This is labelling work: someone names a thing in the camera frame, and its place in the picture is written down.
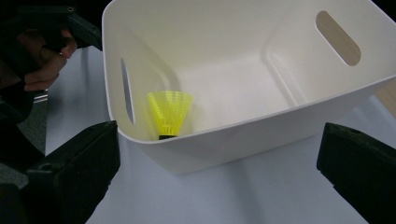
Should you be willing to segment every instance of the white table surface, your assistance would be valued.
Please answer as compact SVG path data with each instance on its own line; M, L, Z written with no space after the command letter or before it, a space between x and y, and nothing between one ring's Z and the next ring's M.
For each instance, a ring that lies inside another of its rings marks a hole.
M78 49L49 89L47 154L108 120L103 52ZM396 119L374 96L336 123L396 147ZM119 139L120 170L90 224L366 223L317 170L321 133L186 175Z

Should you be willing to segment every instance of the bin handle hole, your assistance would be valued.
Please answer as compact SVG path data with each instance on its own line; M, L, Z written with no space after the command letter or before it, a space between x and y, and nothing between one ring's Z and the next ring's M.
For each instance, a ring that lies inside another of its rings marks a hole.
M132 124L134 124L134 102L131 96L131 85L129 84L129 76L128 76L128 69L125 66L125 62L121 59L121 72L122 72L122 83L124 88L124 95L125 95L125 106L126 111L128 113L128 117L131 120Z
M319 12L316 24L320 33L346 64L358 64L361 60L361 49L327 11Z

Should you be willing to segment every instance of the shuttlecock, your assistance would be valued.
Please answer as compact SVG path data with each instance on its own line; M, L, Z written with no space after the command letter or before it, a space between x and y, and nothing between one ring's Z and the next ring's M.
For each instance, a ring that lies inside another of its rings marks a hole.
M192 99L190 94L182 91L155 91L148 94L160 140L178 135Z

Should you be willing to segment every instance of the storage bin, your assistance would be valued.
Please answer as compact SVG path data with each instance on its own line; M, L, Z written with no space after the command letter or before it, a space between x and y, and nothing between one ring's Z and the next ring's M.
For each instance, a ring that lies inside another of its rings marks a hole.
M323 130L396 74L396 25L368 0L115 0L103 17L119 131L182 174ZM193 96L158 140L148 93Z

